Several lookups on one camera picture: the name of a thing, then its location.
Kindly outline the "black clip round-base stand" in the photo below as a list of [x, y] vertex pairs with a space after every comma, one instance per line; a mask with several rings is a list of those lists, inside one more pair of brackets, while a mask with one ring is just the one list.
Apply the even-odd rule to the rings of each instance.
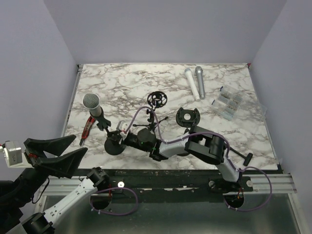
[[111, 127], [111, 122], [104, 117], [103, 109], [98, 106], [96, 112], [92, 117], [97, 121], [97, 127], [100, 131], [106, 132], [106, 140], [104, 142], [104, 149], [106, 153], [116, 156], [120, 155], [125, 147], [122, 145], [122, 137], [119, 130], [109, 131]]

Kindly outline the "copper body mesh microphone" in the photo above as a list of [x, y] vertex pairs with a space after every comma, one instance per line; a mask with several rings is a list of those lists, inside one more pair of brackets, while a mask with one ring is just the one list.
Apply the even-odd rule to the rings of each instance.
[[83, 106], [93, 117], [104, 117], [103, 109], [100, 106], [100, 98], [97, 94], [87, 93], [82, 100]]

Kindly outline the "black tripod microphone stand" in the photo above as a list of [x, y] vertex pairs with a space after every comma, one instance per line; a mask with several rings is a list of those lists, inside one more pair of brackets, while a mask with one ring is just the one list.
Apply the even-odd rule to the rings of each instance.
[[[147, 102], [153, 111], [164, 107], [167, 103], [167, 96], [162, 91], [155, 91], [148, 95]], [[155, 122], [155, 116], [151, 110], [147, 109], [146, 114], [149, 114], [150, 117], [147, 119], [148, 124], [133, 124], [133, 127], [146, 127], [149, 131], [155, 132], [157, 123]]]

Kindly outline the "black round-base shock-mount stand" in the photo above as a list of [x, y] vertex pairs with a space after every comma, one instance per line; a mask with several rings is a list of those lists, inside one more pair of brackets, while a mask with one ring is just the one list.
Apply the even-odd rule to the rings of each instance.
[[176, 113], [175, 120], [179, 126], [185, 128], [184, 133], [187, 133], [191, 127], [199, 124], [200, 112], [197, 108], [189, 110], [180, 107]]

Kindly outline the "white foam-head microphone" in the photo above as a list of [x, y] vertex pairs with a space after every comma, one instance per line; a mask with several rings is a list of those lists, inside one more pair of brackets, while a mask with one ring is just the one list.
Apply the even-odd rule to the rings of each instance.
[[194, 96], [195, 100], [196, 100], [196, 101], [199, 101], [199, 100], [200, 100], [200, 97], [199, 97], [198, 90], [197, 90], [197, 88], [196, 88], [196, 86], [195, 86], [195, 81], [194, 81], [193, 73], [192, 73], [191, 69], [190, 69], [190, 68], [186, 68], [186, 69], [184, 70], [184, 75], [185, 75], [185, 77], [186, 77], [187, 80], [188, 80], [188, 83], [189, 83], [189, 85], [190, 85], [190, 88], [191, 88], [191, 91], [192, 91], [192, 93], [193, 93], [193, 96]]

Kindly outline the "silver grey handheld microphone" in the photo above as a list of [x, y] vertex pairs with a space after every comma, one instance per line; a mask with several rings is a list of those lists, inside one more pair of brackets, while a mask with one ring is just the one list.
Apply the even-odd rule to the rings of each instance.
[[197, 67], [195, 68], [195, 75], [196, 75], [196, 77], [197, 77], [200, 99], [205, 99], [205, 89], [204, 89], [204, 81], [203, 81], [203, 70], [202, 70], [202, 67], [197, 66]]

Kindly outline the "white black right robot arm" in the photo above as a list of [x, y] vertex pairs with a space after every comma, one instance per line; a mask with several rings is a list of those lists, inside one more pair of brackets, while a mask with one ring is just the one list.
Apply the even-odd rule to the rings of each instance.
[[228, 190], [235, 191], [242, 185], [242, 173], [228, 156], [229, 142], [224, 136], [207, 129], [193, 126], [185, 134], [171, 140], [161, 140], [146, 128], [137, 134], [116, 130], [108, 134], [104, 143], [106, 153], [112, 156], [120, 155], [127, 146], [148, 152], [149, 157], [156, 161], [191, 154], [207, 164], [216, 166]]

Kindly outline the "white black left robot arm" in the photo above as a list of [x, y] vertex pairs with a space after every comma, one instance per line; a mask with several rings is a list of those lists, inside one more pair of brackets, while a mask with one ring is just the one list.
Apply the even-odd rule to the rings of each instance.
[[0, 182], [2, 234], [53, 234], [63, 217], [108, 188], [108, 175], [100, 167], [90, 169], [77, 183], [69, 182], [88, 150], [65, 153], [75, 139], [75, 135], [28, 138], [23, 148], [17, 141], [0, 146], [9, 168], [23, 168], [14, 181]]

